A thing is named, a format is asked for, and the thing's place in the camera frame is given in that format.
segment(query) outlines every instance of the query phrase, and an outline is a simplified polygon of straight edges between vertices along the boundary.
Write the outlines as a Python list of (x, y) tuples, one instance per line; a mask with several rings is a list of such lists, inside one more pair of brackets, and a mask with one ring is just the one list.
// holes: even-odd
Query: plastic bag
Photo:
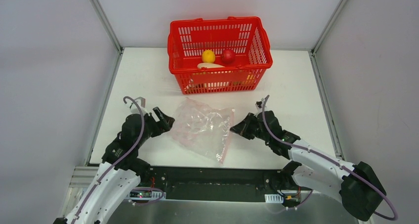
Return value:
[(233, 108), (213, 109), (186, 98), (176, 109), (170, 136), (183, 147), (222, 163), (230, 143)]

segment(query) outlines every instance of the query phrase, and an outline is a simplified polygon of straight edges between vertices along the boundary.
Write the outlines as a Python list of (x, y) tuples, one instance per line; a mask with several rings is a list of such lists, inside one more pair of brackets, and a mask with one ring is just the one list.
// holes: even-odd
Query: wire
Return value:
[[(307, 197), (306, 198), (304, 198), (304, 200), (300, 203), (300, 204), (298, 204), (297, 206), (295, 206), (293, 209), (294, 210), (297, 210), (297, 208), (299, 208), (301, 205), (303, 205), (307, 200), (308, 200), (308, 198), (313, 194), (313, 191), (314, 190), (311, 190), (309, 193), (308, 193), (308, 195), (307, 195)], [(288, 211), (289, 210), (289, 208), (287, 209), (287, 208), (284, 208), (284, 209), (282, 209), (282, 210), (280, 210), (279, 212), (272, 212), (272, 211), (270, 211), (269, 209), (267, 209), (271, 214), (280, 214), (280, 213), (282, 213), (283, 211)]]
[(153, 204), (153, 203), (157, 203), (158, 201), (160, 201), (162, 198), (165, 197), (165, 193), (163, 192), (163, 190), (161, 190), (159, 188), (135, 188), (132, 191), (158, 191), (158, 192), (161, 193), (160, 197), (158, 197), (155, 200), (148, 201), (146, 203), (133, 202), (136, 206), (146, 206), (146, 205), (150, 205), (150, 204)]
[[(281, 139), (279, 139), (279, 138), (277, 138), (274, 134), (273, 134), (273, 132), (269, 129), (269, 127), (268, 127), (268, 123), (266, 122), (266, 118), (265, 118), (265, 105), (266, 105), (266, 102), (268, 101), (268, 98), (269, 98), (269, 95), (265, 98), (265, 101), (263, 102), (263, 106), (262, 106), (262, 118), (263, 118), (263, 123), (264, 123), (264, 125), (265, 125), (265, 127), (266, 127), (266, 129), (267, 129), (267, 131), (268, 131), (268, 133), (275, 139), (275, 140), (277, 140), (279, 143), (282, 143), (282, 144), (284, 144), (284, 145), (288, 145), (288, 146), (290, 146), (290, 147), (295, 147), (295, 148), (298, 148), (298, 149), (302, 149), (302, 150), (306, 150), (306, 151), (308, 151), (308, 148), (307, 147), (304, 147), (304, 146), (300, 146), (300, 145), (296, 145), (296, 144), (292, 144), (292, 143), (289, 143), (289, 142), (286, 142), (286, 141), (282, 141)], [(334, 164), (334, 165), (336, 165), (336, 166), (338, 166), (339, 168), (340, 168), (340, 164), (339, 164), (339, 162), (337, 162), (337, 161), (335, 161), (335, 160), (333, 160), (332, 158), (330, 158), (330, 157), (328, 157), (328, 156), (326, 156), (325, 154), (322, 154), (322, 153), (320, 153), (320, 152), (318, 152), (318, 151), (315, 151), (315, 150), (310, 150), (310, 152), (312, 152), (312, 153), (314, 153), (314, 154), (316, 154), (316, 155), (318, 155), (318, 156), (320, 156), (320, 157), (322, 157), (322, 158), (324, 158), (325, 160), (327, 160), (327, 161), (329, 161), (329, 162), (331, 162), (332, 164)], [(353, 175), (354, 177), (356, 177), (357, 179), (359, 179), (360, 181), (362, 181), (363, 183), (365, 183), (366, 185), (368, 185), (370, 188), (372, 188), (375, 192), (377, 192), (380, 196), (381, 196), (381, 198), (383, 198), (384, 199), (384, 201), (388, 204), (388, 206), (390, 207), (390, 209), (391, 209), (391, 211), (393, 212), (393, 215), (394, 215), (394, 217), (388, 217), (388, 216), (385, 216), (385, 215), (383, 215), (383, 214), (381, 214), (381, 213), (378, 213), (378, 212), (374, 212), (374, 214), (376, 214), (377, 216), (379, 216), (379, 217), (382, 217), (382, 218), (384, 218), (384, 219), (387, 219), (387, 220), (390, 220), (390, 221), (395, 221), (395, 220), (397, 220), (398, 218), (399, 218), (399, 215), (398, 215), (398, 213), (397, 213), (397, 211), (396, 211), (396, 208), (394, 207), (394, 205), (391, 203), (391, 201), (390, 201), (390, 199), (388, 199), (387, 198), (387, 196), (385, 196), (384, 194), (383, 194), (383, 192), (381, 192), (378, 188), (376, 188), (374, 185), (372, 185), (370, 182), (368, 182), (366, 179), (364, 179), (364, 178), (362, 178), (361, 176), (359, 176), (358, 174), (356, 174), (355, 172), (353, 172), (352, 170), (350, 170), (350, 169), (348, 169), (346, 166), (341, 166), (341, 168), (343, 169), (343, 170), (345, 170), (346, 172), (348, 172), (348, 173), (350, 173), (351, 175)], [(307, 199), (308, 199), (308, 197), (302, 202), (302, 203), (300, 203), (298, 206), (300, 206), (301, 204), (303, 204)]]
[[(78, 217), (79, 214), (82, 212), (83, 207), (85, 206), (86, 202), (88, 201), (88, 199), (90, 198), (90, 196), (92, 195), (92, 193), (94, 192), (94, 190), (96, 189), (96, 187), (100, 184), (100, 182), (102, 181), (102, 179), (110, 172), (111, 169), (113, 169), (121, 160), (123, 160), (128, 154), (130, 154), (134, 148), (138, 145), (138, 143), (140, 142), (141, 137), (143, 136), (144, 133), (144, 114), (140, 108), (140, 106), (137, 104), (137, 102), (129, 97), (129, 96), (125, 96), (123, 98), (124, 103), (126, 104), (126, 99), (129, 99), (132, 101), (132, 103), (137, 107), (137, 109), (140, 112), (141, 115), (141, 130), (140, 130), (140, 135), (137, 138), (137, 141), (135, 141), (135, 143), (132, 145), (132, 147), (123, 155), (121, 156), (118, 160), (116, 160), (96, 181), (96, 184), (92, 187), (92, 189), (89, 191), (89, 193), (87, 193), (86, 197), (84, 198), (83, 202), (80, 204), (79, 209), (77, 210), (75, 216)], [(73, 219), (71, 221), (71, 224), (74, 224), (76, 222), (77, 219)]]
[[(281, 196), (281, 197), (283, 197), (283, 198), (285, 198), (285, 197), (287, 197), (287, 196), (288, 196), (288, 195), (285, 195), (285, 194), (282, 192), (282, 184), (279, 186), (279, 188), (278, 188), (278, 190), (277, 190), (277, 193), (279, 194), (279, 196)], [(291, 196), (291, 197), (295, 198), (295, 197), (297, 197), (300, 193), (301, 193), (301, 187), (299, 186), (299, 187), (298, 187), (297, 194), (296, 194), (296, 195), (293, 195), (293, 196)]]
[(156, 180), (154, 179), (154, 177), (151, 177), (151, 178), (150, 178), (150, 181), (151, 181), (151, 186), (150, 186), (150, 187), (154, 188), (154, 182), (155, 182)]

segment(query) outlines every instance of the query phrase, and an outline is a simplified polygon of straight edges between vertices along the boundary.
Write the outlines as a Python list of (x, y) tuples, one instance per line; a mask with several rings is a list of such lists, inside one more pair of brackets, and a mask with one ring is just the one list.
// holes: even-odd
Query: red apple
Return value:
[(236, 59), (236, 53), (231, 49), (224, 49), (221, 54), (221, 61), (225, 64), (234, 62)]

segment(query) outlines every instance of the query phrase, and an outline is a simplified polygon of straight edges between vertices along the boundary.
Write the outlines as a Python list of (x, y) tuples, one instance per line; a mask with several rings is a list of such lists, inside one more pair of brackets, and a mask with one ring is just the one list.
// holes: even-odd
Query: red plastic basket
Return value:
[[(220, 58), (226, 48), (236, 53), (231, 64)], [(197, 68), (206, 49), (215, 53), (214, 63), (225, 68)], [(168, 37), (169, 70), (184, 94), (254, 90), (272, 66), (269, 49), (258, 17), (173, 21)]]

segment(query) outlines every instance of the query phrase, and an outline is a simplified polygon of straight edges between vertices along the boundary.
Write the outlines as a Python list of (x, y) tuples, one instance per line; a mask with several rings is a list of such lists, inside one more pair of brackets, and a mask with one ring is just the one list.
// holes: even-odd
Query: lemon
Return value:
[(205, 50), (202, 53), (202, 61), (203, 62), (209, 62), (214, 63), (215, 62), (215, 53), (209, 49)]

